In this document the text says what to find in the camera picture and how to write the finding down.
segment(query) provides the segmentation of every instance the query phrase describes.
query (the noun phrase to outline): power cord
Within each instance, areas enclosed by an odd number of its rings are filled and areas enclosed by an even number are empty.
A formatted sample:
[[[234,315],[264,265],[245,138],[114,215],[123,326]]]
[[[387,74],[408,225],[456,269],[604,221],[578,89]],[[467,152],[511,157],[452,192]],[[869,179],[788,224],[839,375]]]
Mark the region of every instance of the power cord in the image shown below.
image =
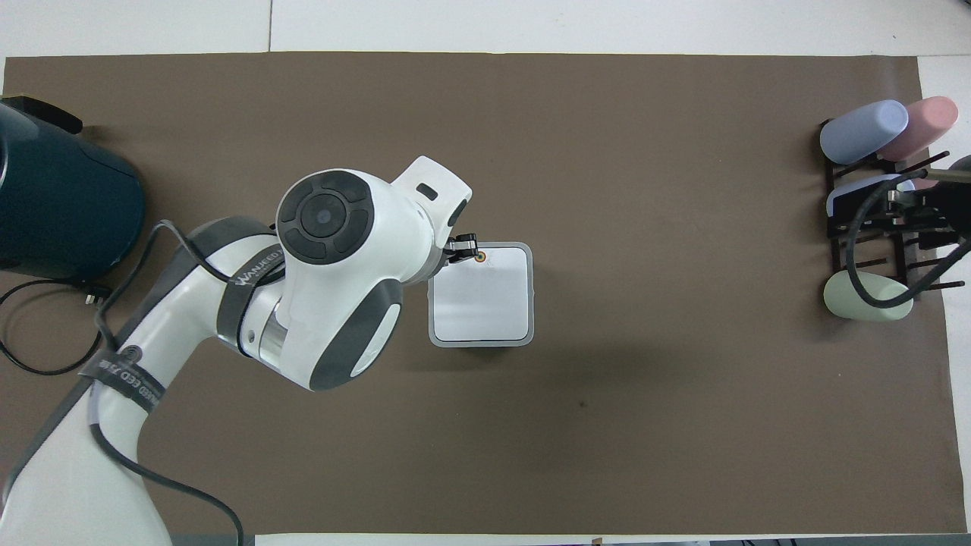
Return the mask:
[[[3,305],[15,293],[23,289],[34,287],[37,285],[63,285],[68,287],[74,287],[78,290],[83,290],[88,296],[92,296],[97,299],[108,297],[111,294],[111,289],[102,285],[79,283],[74,281],[64,281],[64,280],[56,280],[56,279],[41,279],[37,281],[29,281],[29,282],[17,285],[10,290],[7,290],[6,293],[0,296],[0,305]],[[23,360],[21,360],[16,355],[14,355],[14,352],[10,349],[10,347],[7,346],[7,344],[2,339],[0,339],[0,353],[3,353],[3,355],[7,357],[7,359],[9,359],[10,362],[13,362],[16,367],[22,369],[23,371],[30,372],[36,375],[45,375],[45,376],[61,375],[69,371],[76,370],[79,367],[81,367],[82,364],[87,362],[87,360],[91,358],[91,356],[93,356],[94,353],[98,350],[98,346],[101,345],[102,337],[103,337],[102,333],[99,331],[97,334],[95,334],[94,341],[91,342],[91,346],[87,349],[87,352],[84,353],[83,357],[75,360],[74,362],[64,367],[56,368],[53,370],[35,368],[25,363]]]
[[[196,498],[205,500],[206,502],[212,504],[213,506],[221,510],[226,516],[228,516],[230,520],[232,520],[233,527],[236,528],[236,546],[244,546],[243,542],[244,542],[245,536],[243,533],[243,522],[240,521],[239,516],[236,515],[236,512],[234,512],[233,509],[230,508],[228,504],[226,504],[225,502],[219,500],[218,498],[212,495],[209,495],[204,491],[195,489],[192,486],[173,480],[172,478],[167,478],[157,472],[154,472],[152,470],[149,470],[148,468],[145,468],[144,466],[141,466],[137,462],[126,457],[115,446],[113,446],[110,441],[108,441],[108,438],[105,437],[104,431],[101,430],[101,425],[99,424],[98,415],[97,415],[98,413],[97,396],[99,394],[100,388],[101,388],[101,385],[98,384],[97,382],[95,382],[94,385],[92,386],[91,401],[90,401],[91,405],[88,407],[88,412],[90,414],[89,420],[91,421],[91,423],[90,425],[88,425],[88,428],[91,430],[91,436],[94,437],[94,441],[95,443],[98,444],[98,447],[101,448],[101,451],[106,456],[108,456],[108,458],[111,459],[112,461],[117,462],[118,464],[124,466],[125,468],[131,470],[132,472],[138,474],[139,476],[142,476],[143,478],[147,478],[160,486],[167,487],[171,490],[175,490],[180,493],[185,493],[186,495],[194,496]]]
[[[124,280],[121,281],[118,288],[115,289],[110,296],[108,296],[108,299],[106,299],[100,307],[98,307],[97,313],[94,314],[94,323],[98,326],[98,331],[101,332],[101,336],[105,338],[106,347],[112,351],[118,350],[118,341],[115,339],[115,335],[112,333],[111,329],[108,328],[108,323],[105,322],[105,314],[109,309],[112,308],[113,305],[115,305],[115,302],[118,301],[121,295],[128,290],[128,287],[131,286],[131,282],[135,280],[135,277],[137,277],[142,271],[142,268],[145,267],[145,263],[149,260],[149,255],[151,254],[151,249],[155,244],[155,240],[158,238],[158,232],[163,228],[171,231],[176,236],[176,239],[179,239],[179,244],[190,256],[192,256],[192,259],[194,259],[195,262],[205,269],[210,275],[216,277],[224,283],[229,282],[229,277],[224,275],[221,271],[213,267],[211,263],[206,261],[206,258],[202,256],[199,249],[195,248],[195,245],[193,245],[192,242],[189,241],[173,223],[167,220],[160,221],[152,227],[151,233],[149,233],[149,240],[145,244],[145,249],[142,251],[142,255],[138,258],[138,263],[135,264],[135,267],[133,267]]]
[[[155,240],[158,238],[158,233],[162,229],[168,229],[169,231],[171,231],[176,236],[176,239],[179,240],[179,244],[182,246],[182,248],[185,249],[185,251],[192,257],[192,259],[194,259],[195,262],[200,267],[205,269],[210,275],[219,279],[220,281],[223,281],[224,283],[228,283],[230,281],[230,278],[227,275],[223,274],[221,271],[213,267],[213,265],[209,263],[209,261],[207,261],[204,256],[202,256],[202,253],[199,252],[199,250],[195,247],[195,245],[193,245],[192,242],[189,241],[188,238],[186,238],[185,235],[183,235],[183,233],[174,224],[172,224],[167,220],[160,221],[159,223],[157,223],[155,226],[152,227],[151,233],[149,234],[149,240],[146,243],[145,249],[142,251],[142,254],[139,256],[138,262],[135,264],[135,267],[132,268],[132,270],[128,273],[128,275],[124,278],[124,280],[121,281],[121,284],[118,285],[118,288],[114,292],[112,292],[111,295],[108,296],[105,302],[98,308],[97,313],[94,314],[94,322],[98,326],[98,332],[102,337],[104,337],[105,344],[108,347],[108,349],[112,351],[118,350],[118,341],[115,338],[115,335],[112,333],[111,329],[108,327],[107,322],[105,321],[105,314],[108,312],[109,309],[111,309],[111,307],[121,297],[121,295],[126,290],[128,290],[128,287],[131,286],[132,281],[135,280],[135,277],[137,277],[139,272],[142,271],[142,268],[145,267],[146,262],[149,260],[151,249],[155,244]],[[261,280],[261,282],[257,283],[257,286],[263,286],[263,285],[267,285],[272,282],[275,282],[279,280],[283,275],[284,275],[283,270],[267,275]],[[95,389],[95,391],[92,392],[92,397],[97,395],[97,390],[100,389],[100,385],[98,383],[95,383],[93,388]],[[108,438],[105,437],[104,432],[102,432],[101,430],[101,426],[99,425],[99,421],[97,417],[96,399],[97,398],[92,398],[92,406],[91,406],[92,416],[90,417],[89,427],[91,430],[91,435],[94,437],[94,441],[101,448],[101,451],[106,456],[108,456],[109,459],[117,462],[118,464],[124,466],[125,468],[131,470],[132,472],[144,478],[148,478],[149,480],[152,480],[158,485],[185,493],[187,495],[192,495],[201,500],[205,500],[206,502],[212,504],[213,506],[221,510],[223,513],[226,514],[226,516],[229,517],[230,520],[232,520],[233,527],[236,528],[237,546],[243,546],[243,540],[244,540],[243,523],[240,521],[239,516],[236,515],[236,512],[234,512],[232,508],[230,508],[225,502],[222,502],[215,496],[209,495],[208,493],[205,493],[189,485],[178,482],[171,478],[167,478],[157,472],[149,470],[148,468],[145,468],[144,466],[141,466],[137,462],[129,459],[124,454],[122,454],[118,449],[116,449],[115,446],[113,446],[112,443],[108,441]]]
[[[914,178],[922,178],[927,176],[926,169],[920,169],[914,172],[910,172],[897,178],[890,180],[885,180],[881,182],[876,189],[870,193],[866,199],[859,205],[856,209],[856,214],[853,220],[850,222],[850,229],[847,232],[847,248],[846,248],[846,263],[847,263],[847,274],[850,276],[850,284],[853,285],[854,290],[859,295],[860,299],[872,307],[878,309],[889,309],[890,307],[896,307],[902,303],[907,303],[914,298],[917,294],[923,292],[930,288],[934,281],[937,281],[941,275],[944,275],[951,269],[951,267],[957,263],[958,260],[963,258],[969,252],[971,252],[971,239],[965,239],[956,249],[951,251],[946,257],[942,258],[937,265],[935,265],[930,271],[928,271],[923,277],[918,281],[913,283],[908,289],[900,293],[899,295],[892,297],[891,299],[877,299],[870,295],[870,292],[866,291],[866,287],[859,280],[859,272],[856,270],[856,260],[854,258],[854,250],[856,247],[856,237],[859,235],[859,231],[863,227],[863,221],[866,217],[867,212],[870,208],[877,203],[880,198],[887,193],[891,188],[896,188],[901,182],[911,180]]]

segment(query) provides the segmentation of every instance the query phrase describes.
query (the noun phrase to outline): control button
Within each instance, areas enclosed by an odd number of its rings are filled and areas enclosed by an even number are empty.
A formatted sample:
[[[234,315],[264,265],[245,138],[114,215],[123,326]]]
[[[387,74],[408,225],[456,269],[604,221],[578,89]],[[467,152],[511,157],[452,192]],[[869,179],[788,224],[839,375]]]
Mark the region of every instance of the control button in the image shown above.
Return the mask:
[[[367,187],[366,182],[361,180],[360,177],[347,171],[331,171],[329,173],[324,173],[320,185],[323,188],[336,189],[340,191],[344,194],[344,198],[347,199],[349,203],[355,203],[362,199],[366,199],[371,193],[371,190]]]
[[[284,240],[291,251],[297,257],[305,256],[312,259],[324,259],[327,257],[327,247],[323,243],[315,243],[303,236],[300,230],[293,227],[284,235]]]
[[[364,231],[367,229],[367,211],[353,211],[348,218],[348,224],[341,231],[341,234],[334,239],[334,246],[337,252],[344,254],[350,249],[360,246],[358,242],[363,242]]]
[[[344,226],[348,211],[336,195],[314,195],[300,208],[300,225],[315,237],[329,237]]]
[[[280,213],[277,217],[277,223],[291,222],[297,218],[297,207],[300,206],[300,201],[304,200],[304,197],[310,195],[310,192],[314,190],[313,185],[311,185],[310,180],[305,180],[297,185],[296,188],[291,189],[284,198],[284,202],[280,204]]]

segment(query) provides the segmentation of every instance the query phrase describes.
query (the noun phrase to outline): white box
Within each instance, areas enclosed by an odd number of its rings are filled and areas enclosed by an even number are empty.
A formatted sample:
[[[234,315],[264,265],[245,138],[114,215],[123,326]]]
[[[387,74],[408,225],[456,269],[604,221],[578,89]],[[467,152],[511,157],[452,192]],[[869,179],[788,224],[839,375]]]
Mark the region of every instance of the white box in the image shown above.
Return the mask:
[[[480,243],[428,281],[428,337],[439,347],[519,347],[533,339],[533,253]]]

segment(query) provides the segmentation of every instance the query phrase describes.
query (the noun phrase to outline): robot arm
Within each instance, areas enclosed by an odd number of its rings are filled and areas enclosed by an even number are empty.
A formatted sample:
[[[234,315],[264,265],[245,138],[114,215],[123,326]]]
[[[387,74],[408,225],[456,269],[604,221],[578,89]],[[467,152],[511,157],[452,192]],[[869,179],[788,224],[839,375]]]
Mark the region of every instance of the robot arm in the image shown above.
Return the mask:
[[[397,324],[402,287],[477,253],[474,235],[450,237],[471,196],[420,157],[392,184],[347,169],[305,177],[284,196],[277,233],[240,217],[197,229],[192,246],[228,281],[176,252],[115,336],[118,350],[84,367],[89,377],[13,470],[0,544],[169,544],[141,477],[119,462],[138,466],[145,418],[196,345],[218,337],[312,391],[358,377]]]
[[[277,211],[286,279],[270,328],[286,337],[275,369],[311,391],[367,369],[397,324],[402,286],[441,268],[471,197],[427,157],[390,185],[342,169],[294,184]]]

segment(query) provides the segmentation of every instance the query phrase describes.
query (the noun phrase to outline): brown mat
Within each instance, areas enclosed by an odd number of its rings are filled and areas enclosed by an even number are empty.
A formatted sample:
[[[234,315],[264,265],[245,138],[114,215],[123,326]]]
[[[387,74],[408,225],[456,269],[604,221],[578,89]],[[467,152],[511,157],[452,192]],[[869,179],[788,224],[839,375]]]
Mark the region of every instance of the brown mat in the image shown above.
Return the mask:
[[[818,124],[918,99],[913,58],[12,58],[5,91],[136,165],[152,220],[270,222],[305,174],[391,180],[427,154],[475,191],[459,232],[532,247],[524,348],[432,346],[419,287],[379,363],[333,392],[195,353],[141,458],[249,532],[965,531],[939,294],[895,324],[820,298]],[[43,330],[57,299],[9,322],[26,357],[84,344]],[[72,384],[0,366],[0,472]],[[152,493],[172,531],[229,530]]]

